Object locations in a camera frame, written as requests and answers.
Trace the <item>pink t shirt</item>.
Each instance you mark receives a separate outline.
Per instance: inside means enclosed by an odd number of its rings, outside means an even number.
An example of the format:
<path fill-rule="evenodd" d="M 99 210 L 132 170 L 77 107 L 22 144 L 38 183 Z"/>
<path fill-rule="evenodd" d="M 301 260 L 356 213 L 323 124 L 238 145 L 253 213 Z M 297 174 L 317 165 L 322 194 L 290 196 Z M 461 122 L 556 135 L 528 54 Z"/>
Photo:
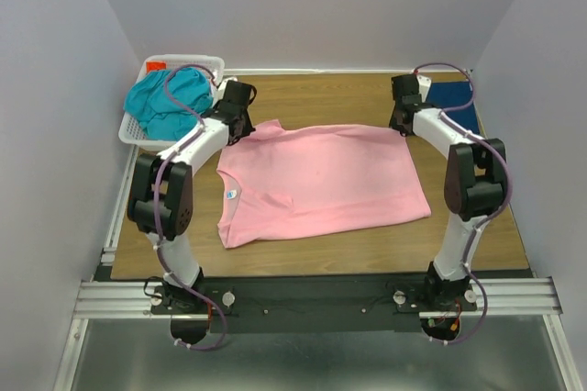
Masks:
<path fill-rule="evenodd" d="M 225 148 L 218 234 L 235 249 L 427 218 L 431 208 L 406 140 L 389 128 L 259 124 Z"/>

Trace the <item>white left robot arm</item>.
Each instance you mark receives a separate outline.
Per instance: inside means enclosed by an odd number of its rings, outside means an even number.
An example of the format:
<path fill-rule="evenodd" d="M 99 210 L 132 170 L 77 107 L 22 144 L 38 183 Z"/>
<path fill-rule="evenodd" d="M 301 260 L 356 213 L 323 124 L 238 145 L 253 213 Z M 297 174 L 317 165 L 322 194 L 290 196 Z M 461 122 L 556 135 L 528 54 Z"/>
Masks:
<path fill-rule="evenodd" d="M 154 303 L 184 313 L 215 307 L 198 285 L 203 270 L 186 233 L 194 213 L 194 176 L 214 154 L 254 131 L 249 106 L 256 96 L 254 85 L 226 81 L 216 103 L 196 117 L 185 136 L 137 158 L 127 217 L 150 240 L 163 271 L 162 287 L 151 296 Z"/>

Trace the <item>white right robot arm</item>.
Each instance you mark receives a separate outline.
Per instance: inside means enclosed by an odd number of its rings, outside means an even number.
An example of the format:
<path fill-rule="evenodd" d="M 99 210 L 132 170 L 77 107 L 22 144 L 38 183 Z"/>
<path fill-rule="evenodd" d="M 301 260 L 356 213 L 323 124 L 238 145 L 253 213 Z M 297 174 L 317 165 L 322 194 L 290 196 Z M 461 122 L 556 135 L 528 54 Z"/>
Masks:
<path fill-rule="evenodd" d="M 511 183 L 504 143 L 473 133 L 446 110 L 428 103 L 430 85 L 429 78 L 416 73 L 391 79 L 390 127 L 427 141 L 447 159 L 444 200 L 449 223 L 441 249 L 418 288 L 422 311 L 444 311 L 466 301 L 472 257 L 489 222 L 509 204 Z"/>

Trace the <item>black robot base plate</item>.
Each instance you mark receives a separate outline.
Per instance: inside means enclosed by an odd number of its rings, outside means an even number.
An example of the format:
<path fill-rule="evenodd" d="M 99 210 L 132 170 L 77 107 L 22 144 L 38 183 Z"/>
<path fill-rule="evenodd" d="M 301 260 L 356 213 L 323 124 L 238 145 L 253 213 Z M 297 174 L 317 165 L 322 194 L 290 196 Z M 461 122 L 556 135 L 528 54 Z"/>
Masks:
<path fill-rule="evenodd" d="M 151 277 L 143 292 L 155 317 L 171 320 L 172 335 L 196 340 L 221 335 L 347 331 L 418 332 L 453 340 L 465 312 L 479 310 L 481 295 L 470 283 L 466 301 L 447 310 L 422 311 L 418 288 L 423 273 L 344 274 L 266 277 L 206 276 L 197 291 L 215 305 L 187 312 L 164 307 L 151 296 L 162 280 Z"/>

